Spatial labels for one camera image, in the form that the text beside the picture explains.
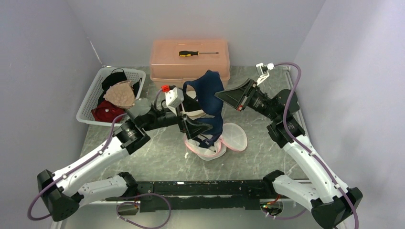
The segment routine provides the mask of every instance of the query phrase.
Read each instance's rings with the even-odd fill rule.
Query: red cap
[[[168,86],[168,85],[163,85],[163,86],[162,86],[162,91],[163,91],[163,92],[168,92],[168,91],[170,91],[169,86]]]

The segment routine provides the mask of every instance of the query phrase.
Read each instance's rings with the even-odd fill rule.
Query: red clothing
[[[124,109],[114,106],[109,101],[103,101],[95,109],[91,110],[94,119],[99,122],[112,123],[114,118],[125,113]]]

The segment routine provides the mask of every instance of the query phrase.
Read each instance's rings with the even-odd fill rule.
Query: screwdriver
[[[199,52],[199,51],[180,51],[179,56],[187,57],[187,56],[198,56],[200,54],[219,54],[219,52]]]

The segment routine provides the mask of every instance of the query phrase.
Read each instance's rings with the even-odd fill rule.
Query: box lid
[[[218,52],[180,57],[180,51]],[[150,65],[229,65],[226,40],[157,40],[153,42]]]

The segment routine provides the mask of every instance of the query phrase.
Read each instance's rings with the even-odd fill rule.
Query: pink plastic box
[[[180,51],[218,52],[180,57]],[[150,79],[157,87],[182,87],[185,81],[200,78],[207,70],[219,72],[224,88],[231,78],[228,43],[225,40],[157,40],[150,55]]]

